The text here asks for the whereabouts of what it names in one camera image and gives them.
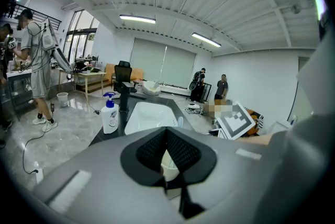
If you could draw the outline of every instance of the gray shorts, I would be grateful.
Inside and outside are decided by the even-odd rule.
[[[33,98],[47,96],[50,90],[50,65],[31,73],[31,90]]]

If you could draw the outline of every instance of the shoe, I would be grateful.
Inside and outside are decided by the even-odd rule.
[[[5,140],[0,140],[0,149],[3,149],[6,145],[6,141]]]
[[[6,133],[9,128],[12,126],[13,122],[12,121],[8,121],[7,123],[2,125],[2,128],[4,129],[4,132]]]
[[[57,123],[54,121],[53,124],[49,121],[47,121],[47,123],[42,127],[42,131],[43,132],[48,132],[50,131],[52,128],[55,128],[57,126]]]
[[[41,119],[39,119],[38,117],[36,117],[34,120],[32,120],[32,124],[34,126],[36,125],[40,125],[40,124],[45,124],[47,120],[45,120],[43,117]]]

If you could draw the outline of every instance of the dark countertop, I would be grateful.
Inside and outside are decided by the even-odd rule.
[[[119,105],[119,102],[120,102],[119,98],[115,98],[113,100],[114,100],[115,104]],[[162,105],[166,105],[166,106],[170,107],[177,119],[180,116],[183,117],[183,128],[194,131],[193,127],[188,122],[188,120],[186,119],[186,117],[184,116],[184,114],[179,109],[178,105],[176,104],[176,102],[173,99],[132,93],[132,94],[129,95],[129,99],[128,99],[129,112],[128,113],[119,112],[118,129],[116,131],[114,131],[113,133],[104,134],[103,128],[101,127],[99,133],[92,140],[90,146],[95,144],[95,143],[101,142],[101,141],[125,136],[126,135],[125,134],[125,127],[127,125],[129,117],[130,117],[132,111],[134,110],[135,105],[136,105],[137,102],[156,103],[156,104],[162,104]]]

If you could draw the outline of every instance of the white sneaker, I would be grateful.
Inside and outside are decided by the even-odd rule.
[[[50,131],[52,128],[55,128],[57,126],[57,123],[54,121],[53,124],[49,121],[47,121],[47,123],[42,127],[42,131],[43,132],[48,132]]]
[[[32,120],[32,124],[33,125],[40,125],[40,124],[45,124],[47,120],[45,120],[43,117],[41,119],[39,119],[38,117],[36,117],[34,120]]]

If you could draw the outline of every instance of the bottle label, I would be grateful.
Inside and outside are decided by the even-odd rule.
[[[117,111],[114,111],[109,116],[109,126],[110,127],[116,127],[117,126]]]

